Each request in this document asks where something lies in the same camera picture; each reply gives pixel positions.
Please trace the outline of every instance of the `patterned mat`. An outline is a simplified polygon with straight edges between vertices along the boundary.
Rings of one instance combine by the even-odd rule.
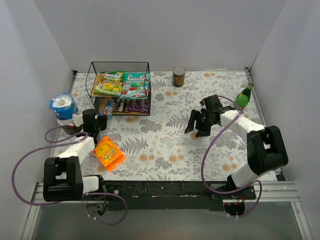
[[[79,111],[93,105],[85,89],[86,73],[78,73],[72,96]],[[95,75],[88,80],[91,89]],[[187,72],[183,87],[172,86],[171,71],[151,73],[150,116],[113,116],[101,137],[108,135],[123,151],[126,160],[114,171],[108,172],[100,161],[90,154],[81,164],[83,175],[103,175],[105,180],[200,181],[201,161],[209,143],[222,129],[215,125],[210,137],[195,138],[196,131],[184,134],[192,109],[200,110],[199,101],[219,94],[235,99],[247,86],[244,71],[192,71]],[[230,105],[221,99],[223,105]],[[262,124],[254,98],[244,110],[245,116]],[[61,131],[58,138],[66,134]],[[58,155],[68,147],[58,147]],[[227,130],[209,152],[204,175],[206,180],[225,181],[231,173],[247,162],[247,149],[243,140]],[[274,172],[261,177],[263,181],[276,181]]]

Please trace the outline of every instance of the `orange snack box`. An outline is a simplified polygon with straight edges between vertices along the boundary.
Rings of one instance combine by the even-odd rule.
[[[93,153],[109,172],[126,159],[122,151],[108,136],[101,139],[98,146],[93,150]]]

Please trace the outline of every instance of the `dark can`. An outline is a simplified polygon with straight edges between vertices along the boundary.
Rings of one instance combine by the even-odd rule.
[[[183,66],[176,66],[172,70],[172,85],[179,88],[185,84],[186,69]]]

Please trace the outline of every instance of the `green bottle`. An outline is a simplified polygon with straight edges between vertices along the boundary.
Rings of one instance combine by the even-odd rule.
[[[244,109],[248,105],[251,97],[251,90],[253,87],[254,84],[249,83],[248,86],[246,86],[246,88],[243,89],[242,92],[238,94],[238,96],[236,96],[235,103],[238,104],[241,109]]]

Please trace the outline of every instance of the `white wall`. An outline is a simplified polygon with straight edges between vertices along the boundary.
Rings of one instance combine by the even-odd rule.
[[[280,128],[314,239],[320,239],[320,2],[287,0],[253,66],[268,125]]]
[[[149,61],[152,70],[252,66],[286,0],[34,0],[72,70]]]
[[[0,239],[16,240],[30,206],[14,194],[12,170],[23,154],[47,144],[45,131],[57,125],[50,99],[69,90],[72,72],[32,0],[1,0],[0,23]],[[43,178],[49,154],[35,153],[18,169],[17,187],[26,199]]]

